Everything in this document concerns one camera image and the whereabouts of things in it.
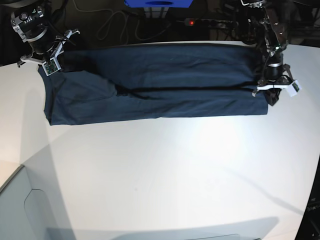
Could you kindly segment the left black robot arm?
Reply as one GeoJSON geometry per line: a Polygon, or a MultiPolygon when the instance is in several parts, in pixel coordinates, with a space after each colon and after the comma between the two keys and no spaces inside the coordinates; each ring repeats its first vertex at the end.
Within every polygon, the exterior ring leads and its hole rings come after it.
{"type": "Polygon", "coordinates": [[[251,9],[248,22],[253,26],[256,48],[262,53],[262,68],[256,97],[262,93],[266,102],[274,106],[282,90],[294,82],[291,67],[284,63],[284,50],[288,46],[287,24],[281,18],[280,3],[276,0],[242,0],[242,6],[251,9]]]}

